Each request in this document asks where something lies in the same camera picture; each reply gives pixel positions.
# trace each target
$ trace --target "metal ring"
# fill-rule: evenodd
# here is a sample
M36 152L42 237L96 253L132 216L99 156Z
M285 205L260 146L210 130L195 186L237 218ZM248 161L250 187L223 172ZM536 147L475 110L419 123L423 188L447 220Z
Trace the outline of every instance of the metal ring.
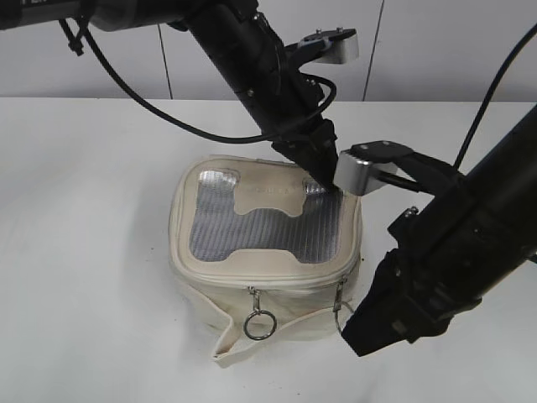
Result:
M264 334L263 336L253 336L248 330L248 325L250 324L252 319L254 319L255 317L261 317L261 316L270 317L272 319L272 322L273 322L272 329L270 329L270 331ZM260 342L262 340L266 340L267 338L271 337L276 332L276 327L278 327L278 321L276 320L276 317L274 316L272 312L254 311L250 315L248 315L248 317L244 321L244 325L242 326L242 329L244 330L244 334L246 334L248 338L251 338L252 340L255 340L256 342Z

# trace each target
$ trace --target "black cable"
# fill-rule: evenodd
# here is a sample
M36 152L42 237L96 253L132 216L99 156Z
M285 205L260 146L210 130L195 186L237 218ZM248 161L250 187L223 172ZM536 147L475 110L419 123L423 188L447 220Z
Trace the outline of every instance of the black cable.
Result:
M473 121L472 127L470 128L470 131L464 139L464 143L462 144L461 150L459 151L459 155L456 157L455 164L453 165L456 170L459 170L461 168L462 161L464 160L464 157L466 156L467 151L470 148L470 143L472 142L476 134L477 128L479 127L479 124L481 123L485 112L487 111L488 105L493 99L494 92L496 92L500 81L502 80L503 76L505 76L505 73L507 72L508 68L513 64L514 60L519 55L520 51L528 44L528 42L532 40L532 38L535 37L536 34L537 24L532 29L530 29L528 33L517 43L517 45L509 54L508 58L502 64L502 67L498 71L496 77L494 77L494 81L488 89L487 95L485 96L485 99L483 100L481 107L479 108L479 112L477 112L477 116Z
M328 86L330 88L330 94L328 97L326 97L325 101L312 113L305 116L304 118L297 119L296 121L292 123L288 123L287 125L283 126L281 129L277 130L274 133L264 133L259 136L253 136L253 137L245 137L245 138L228 138L228 137L222 137L218 136L212 133L208 133L204 130L201 130L199 128L195 128L194 126L190 126L188 123L181 122L180 120L170 116L168 113L165 113L158 109L153 104L147 102L145 99L143 99L139 94L137 94L121 77L118 75L118 73L113 69L112 65L108 62L105 55L102 53L101 49L97 45L96 41L93 39L93 36L91 35L91 32L89 29L84 33L84 37L86 38L86 42L91 48L91 51L95 54L96 58L101 63L102 67L105 69L105 71L108 73L108 75L120 86L122 90L124 90L127 95L129 95L136 103L150 111L152 114L158 116L159 118L162 118L166 122L169 122L171 124L174 124L175 126L182 128L186 130L187 132L190 132L192 134L195 134L198 137L201 137L203 139L207 139L210 141L214 141L217 143L223 143L223 144L255 144L260 143L262 141L266 140L278 140L283 136L284 134L291 132L297 128L300 128L302 125L304 125L306 122L311 120L312 118L315 118L316 116L323 113L336 99L337 94L337 88L336 85L326 78L318 77L318 76L312 76L312 75L306 75L303 74L304 77L310 78L313 80L316 80L320 84L323 84L325 86Z

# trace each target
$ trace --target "zipper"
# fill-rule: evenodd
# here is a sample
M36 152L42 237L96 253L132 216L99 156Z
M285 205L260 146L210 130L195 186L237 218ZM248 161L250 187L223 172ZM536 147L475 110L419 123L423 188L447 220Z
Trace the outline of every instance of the zipper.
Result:
M352 273L359 264L359 260L360 253L359 250L356 250L349 263L337 272L321 278L303 280L229 280L228 277L225 280L221 280L221 278L215 278L212 275L193 275L189 270L181 270L180 273L196 283L223 288L247 289L248 287L254 287L258 290L311 290L312 288L322 289L334 285L342 275Z

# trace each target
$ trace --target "reflective insulation lining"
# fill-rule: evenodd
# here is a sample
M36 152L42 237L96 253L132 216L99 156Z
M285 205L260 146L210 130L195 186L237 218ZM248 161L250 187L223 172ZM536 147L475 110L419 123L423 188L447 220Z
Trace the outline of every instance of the reflective insulation lining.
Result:
M196 259L221 262L239 249L287 250L302 264L325 263L336 256L342 193L326 193L314 181L305 181L302 215L290 217L270 208L238 215L234 190L239 180L234 172L200 173L190 233L190 251Z

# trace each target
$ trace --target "screw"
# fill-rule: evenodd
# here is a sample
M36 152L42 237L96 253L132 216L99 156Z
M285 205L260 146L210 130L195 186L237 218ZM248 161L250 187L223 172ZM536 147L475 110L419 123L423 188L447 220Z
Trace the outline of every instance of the screw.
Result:
M413 206L411 208L406 209L406 211L404 212L404 217L405 218L410 218L410 217L413 217L413 216L417 216L419 212L420 212L420 210L418 209L418 207Z

